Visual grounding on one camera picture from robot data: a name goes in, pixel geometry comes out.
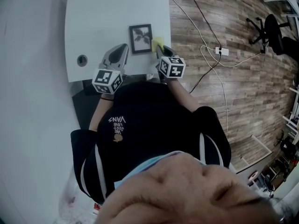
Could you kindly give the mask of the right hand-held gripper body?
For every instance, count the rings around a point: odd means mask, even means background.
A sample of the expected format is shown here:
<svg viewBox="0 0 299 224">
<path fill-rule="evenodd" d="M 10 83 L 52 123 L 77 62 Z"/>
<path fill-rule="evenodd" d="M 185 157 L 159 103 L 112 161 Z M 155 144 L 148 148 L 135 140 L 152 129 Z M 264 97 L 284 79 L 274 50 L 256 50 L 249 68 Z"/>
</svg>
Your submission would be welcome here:
<svg viewBox="0 0 299 224">
<path fill-rule="evenodd" d="M 182 78 L 185 72 L 186 63 L 179 55 L 159 56 L 157 55 L 158 65 L 156 69 L 161 83 L 166 83 L 166 79 Z"/>
</svg>

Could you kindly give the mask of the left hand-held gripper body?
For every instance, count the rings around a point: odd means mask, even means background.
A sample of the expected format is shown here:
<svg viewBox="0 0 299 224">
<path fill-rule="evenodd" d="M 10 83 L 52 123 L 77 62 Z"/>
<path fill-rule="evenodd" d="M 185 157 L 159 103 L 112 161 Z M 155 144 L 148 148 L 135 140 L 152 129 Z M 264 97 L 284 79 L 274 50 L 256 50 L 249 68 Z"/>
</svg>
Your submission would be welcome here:
<svg viewBox="0 0 299 224">
<path fill-rule="evenodd" d="M 92 85 L 98 93 L 115 94 L 123 83 L 125 62 L 111 63 L 104 59 L 95 70 Z"/>
</svg>

